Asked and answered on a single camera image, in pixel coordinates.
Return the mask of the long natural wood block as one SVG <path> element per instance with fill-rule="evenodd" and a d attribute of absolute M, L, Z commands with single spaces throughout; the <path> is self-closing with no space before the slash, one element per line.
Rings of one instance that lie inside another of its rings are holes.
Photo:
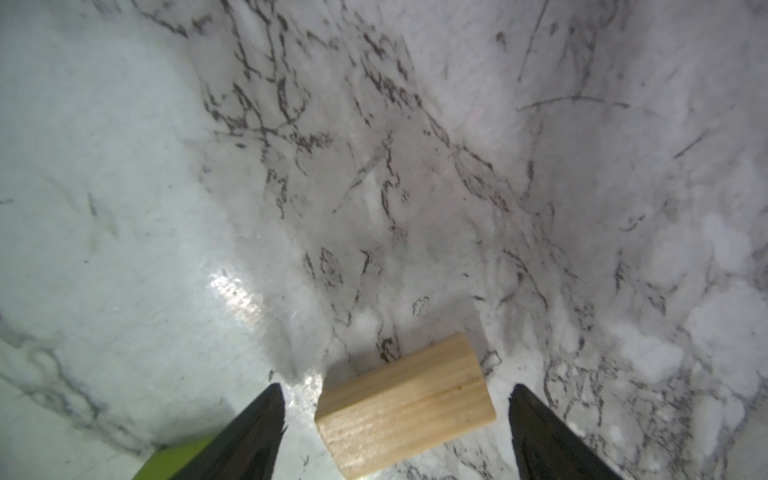
<path fill-rule="evenodd" d="M 476 354 L 457 333 L 324 389 L 314 420 L 341 475 L 360 479 L 496 418 Z"/>

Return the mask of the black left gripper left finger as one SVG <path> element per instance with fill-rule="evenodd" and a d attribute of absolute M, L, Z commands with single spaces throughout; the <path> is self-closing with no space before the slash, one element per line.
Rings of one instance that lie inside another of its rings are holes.
<path fill-rule="evenodd" d="M 272 383 L 173 477 L 270 480 L 284 433 L 284 396 Z"/>

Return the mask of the green wood block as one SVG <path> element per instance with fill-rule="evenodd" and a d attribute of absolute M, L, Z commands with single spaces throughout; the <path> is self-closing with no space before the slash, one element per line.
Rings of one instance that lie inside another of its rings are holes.
<path fill-rule="evenodd" d="M 213 436 L 206 436 L 156 451 L 134 475 L 133 480 L 171 479 L 213 439 Z"/>

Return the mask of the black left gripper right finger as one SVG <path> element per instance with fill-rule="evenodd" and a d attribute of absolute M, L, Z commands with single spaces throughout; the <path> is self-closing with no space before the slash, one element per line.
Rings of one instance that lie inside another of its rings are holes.
<path fill-rule="evenodd" d="M 523 384 L 510 395 L 508 418 L 521 479 L 620 479 Z"/>

